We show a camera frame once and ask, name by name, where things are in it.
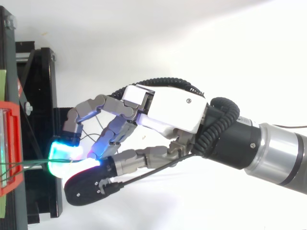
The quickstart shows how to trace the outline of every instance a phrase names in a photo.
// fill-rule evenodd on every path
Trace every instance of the thin wire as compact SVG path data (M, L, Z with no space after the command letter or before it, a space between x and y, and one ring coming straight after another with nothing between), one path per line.
M20 172L14 174L13 176L11 177L8 177L4 180L1 180L0 182L2 181L6 181L6 180L9 180L13 177L15 177L16 175L20 174L20 173L23 173L24 171L27 171L31 168L33 168L34 166L37 166L37 165L40 165L40 164L44 164L44 163L48 163L48 162L55 162L55 163L74 163L74 162L80 162L82 160L68 160L68 159L43 159L43 160L31 160L31 161L22 161L22 162L10 162L10 163L0 163L0 164L13 164L14 166L10 167L7 171L5 171L3 174L0 175L0 178L2 176L4 176L6 173L8 173L9 171L11 171L13 168L19 166L19 165L22 165L22 164L32 164L29 168L27 169L23 169L21 170Z
M307 126L280 126L280 125L274 125L280 128L307 128Z
M88 136L90 139L92 139L93 142L96 142L93 138L90 137L90 135L88 135L84 129L82 129L82 131L86 134L86 136Z
M91 134L88 134L88 135L84 136L84 137L81 138L80 140L83 140L84 138L89 137L89 136L91 136L91 135L98 135L98 136L100 136L100 134L98 134L98 133L91 133Z
M19 175L19 174L21 174L21 173L24 173L25 171L30 170L30 169L32 169L33 167L35 167L35 166L37 166L37 165L40 165L40 164L41 164L41 163L33 164L33 165L31 165L29 168L24 169L24 170L22 170L22 171L20 171L20 172L18 172L18 173L16 173L16 174L14 174L13 176L10 176L10 177L8 177L8 178L5 178L5 179L1 180L0 182L11 180L11 179L13 179L15 176L17 176L17 175Z
M143 174L143 175L137 176L137 177L135 177L135 178L133 178L133 179L131 179L131 180L128 180L128 181L124 182L124 183L123 183L123 186L126 186L126 185L128 185L128 184L130 184L130 183L136 182L136 181L138 181L138 180L141 180L141 179L143 179L143 178L145 178L145 177L147 177L147 176L153 175L153 174L155 174L155 173L157 173L157 172L159 172L159 171L162 171L163 169L166 169L166 168L168 168L168 167L170 167L170 166L172 166L172 165L174 165L174 164L176 164L176 163L178 163L178 162L180 162L180 161L183 161L183 160L185 160L185 159L187 159L187 158L194 157L194 156L198 156L198 155L192 153L192 154L186 155L186 156L184 156L184 157L180 157L180 158L178 158L178 159L176 159L176 160L171 161L170 163L167 163L166 165L163 165L163 166L161 166L161 167L159 167L159 168L157 168L157 169L154 169L154 170L152 170L152 171L150 171L150 172L147 172L147 173L145 173L145 174Z
M103 127L102 127L102 125L101 125L101 123L100 123L100 121L99 121L98 117L97 117L97 116L95 116L95 117L96 117L96 119L97 119L97 121L98 121L98 123L99 123L100 127L102 128L102 130L104 130L105 128L103 128Z

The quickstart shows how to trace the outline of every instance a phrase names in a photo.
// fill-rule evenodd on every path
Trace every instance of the black cable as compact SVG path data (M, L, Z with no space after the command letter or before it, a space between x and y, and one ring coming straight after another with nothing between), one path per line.
M152 170L150 172L147 172L147 173L145 173L143 175L140 175L140 176L137 176L137 177L135 177L135 178L133 178L131 180L128 180L128 181L124 182L122 185L125 186L125 185L128 185L130 183L136 182L138 180L144 179L147 176L151 176L151 175L153 175L153 174L155 174L155 173L157 173L157 172L159 172L159 171L161 171L163 169L166 169L166 168L168 168L168 167L170 167L170 166L172 166L174 164L177 164L180 161L183 161L183 160L185 160L187 158L194 157L194 156L197 156L197 154L192 153L192 154L180 157L180 158L178 158L176 160L173 160L170 163L167 163L166 165L163 165L163 166L161 166L161 167L159 167L157 169L154 169L154 170Z
M307 128L307 126L280 126L280 125L274 125L280 128Z
M223 97L213 98L211 100L211 106L217 109L225 109L227 112L210 125L200 137L196 140L196 143L192 149L192 153L197 155L202 155L208 158L212 153L214 144L220 138L220 135L227 130L240 115L240 110L238 106L231 100Z
M89 137L90 139L92 139L93 142L96 142L93 138L90 137L90 135L88 135L88 134L85 132L84 129L82 129L82 131L86 134L86 137Z
M102 130L104 130L104 128L102 127L102 124L100 123L100 121L99 121L98 117L97 117L97 116L95 116L95 117L96 117L96 119L97 119L97 121L98 121L98 123L99 123L100 127L102 128Z
M198 95L203 95L202 92L197 89L195 86L192 86L191 83L186 80L182 80L179 78L153 78L149 80L143 80L132 85L146 85L146 86L172 86L175 88L183 89L189 92L193 92ZM121 100L126 87L116 90L111 94L111 97Z
M98 134L98 133L90 133L90 134L87 134L86 136L84 136L83 138L81 138L80 140L83 140L86 137L90 137L91 135L98 135L98 136L100 136L100 134Z

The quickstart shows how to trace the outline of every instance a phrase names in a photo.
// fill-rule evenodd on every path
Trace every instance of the blue light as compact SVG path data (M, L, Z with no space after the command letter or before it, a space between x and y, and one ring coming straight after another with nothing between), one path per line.
M49 159L67 159L67 160L81 160L83 156L82 146L72 147L60 142L53 142L49 152ZM99 166L100 161L95 159L85 159L80 162L74 163L57 163L49 162L48 169L54 176L63 178L63 184L74 176L75 174L84 171L86 169Z

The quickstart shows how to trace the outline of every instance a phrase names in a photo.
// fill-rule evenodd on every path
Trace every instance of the red clamp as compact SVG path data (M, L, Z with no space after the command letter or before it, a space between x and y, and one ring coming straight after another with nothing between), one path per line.
M0 162L13 163L21 161L22 149L19 105L12 102L0 101ZM0 164L0 175L13 166L13 164ZM23 181L22 173L16 175L22 170L23 166L18 165L0 177L0 196L9 193Z

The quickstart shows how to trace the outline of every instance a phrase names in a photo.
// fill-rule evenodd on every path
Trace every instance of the black metal frame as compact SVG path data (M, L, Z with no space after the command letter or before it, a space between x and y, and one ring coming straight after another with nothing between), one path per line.
M30 53L27 62L18 62L17 70L23 93L20 97L23 152L25 160L46 159L50 140L59 135L61 123L57 108L55 65L50 48L34 50L34 42L16 42L16 53ZM30 115L25 103L33 107ZM52 176L46 165L24 173L28 223L39 223L40 213L59 217L63 211L61 180Z

